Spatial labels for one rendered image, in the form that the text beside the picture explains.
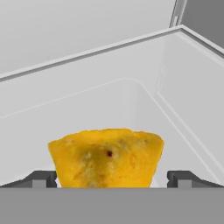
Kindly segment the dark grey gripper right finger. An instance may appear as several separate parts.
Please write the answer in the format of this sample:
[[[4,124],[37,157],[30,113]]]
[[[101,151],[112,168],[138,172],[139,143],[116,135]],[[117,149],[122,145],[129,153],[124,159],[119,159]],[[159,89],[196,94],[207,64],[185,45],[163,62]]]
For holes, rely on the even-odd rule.
[[[176,188],[221,188],[221,185],[201,179],[191,171],[168,171],[167,187]]]

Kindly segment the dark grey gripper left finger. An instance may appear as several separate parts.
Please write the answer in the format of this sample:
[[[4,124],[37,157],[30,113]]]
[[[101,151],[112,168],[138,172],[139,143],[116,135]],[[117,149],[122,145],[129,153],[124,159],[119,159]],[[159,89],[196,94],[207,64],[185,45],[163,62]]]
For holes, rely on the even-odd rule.
[[[57,187],[56,178],[56,171],[33,171],[23,179],[3,185],[3,188],[52,188]]]

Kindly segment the white fridge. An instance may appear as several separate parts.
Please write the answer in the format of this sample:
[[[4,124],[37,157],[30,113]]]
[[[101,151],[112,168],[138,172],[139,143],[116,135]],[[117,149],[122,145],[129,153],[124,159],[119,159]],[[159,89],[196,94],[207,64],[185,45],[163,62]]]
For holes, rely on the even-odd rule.
[[[120,35],[51,1],[0,0],[0,186],[50,170],[50,141],[81,130],[160,135],[153,179],[188,170],[224,186],[224,48],[186,26]]]

